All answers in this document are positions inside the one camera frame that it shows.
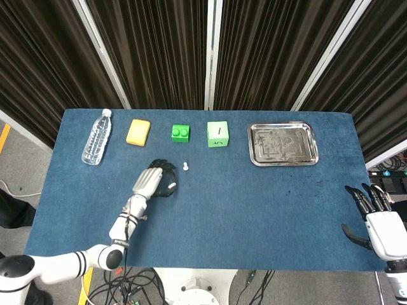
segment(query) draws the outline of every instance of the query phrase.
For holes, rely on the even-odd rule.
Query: sponge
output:
[[[142,119],[134,119],[128,130],[126,142],[133,145],[146,145],[147,135],[150,130],[150,122]]]

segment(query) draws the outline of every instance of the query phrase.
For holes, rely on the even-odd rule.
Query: silver tray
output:
[[[318,149],[304,122],[252,124],[247,129],[250,159],[257,166],[314,165]]]

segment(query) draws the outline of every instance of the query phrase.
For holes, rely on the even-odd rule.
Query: water bottle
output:
[[[109,109],[103,109],[102,116],[93,124],[88,142],[83,149],[83,162],[89,165],[98,165],[100,163],[112,128],[111,115],[112,112]]]

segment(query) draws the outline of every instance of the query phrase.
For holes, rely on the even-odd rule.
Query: green cube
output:
[[[208,122],[208,146],[223,147],[229,143],[228,122]]]
[[[171,138],[173,142],[188,143],[190,141],[190,126],[172,125]]]

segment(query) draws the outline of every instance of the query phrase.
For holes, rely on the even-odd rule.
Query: bottle cap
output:
[[[112,115],[112,110],[110,110],[110,109],[103,109],[103,111],[102,111],[102,115],[103,116],[111,116]]]

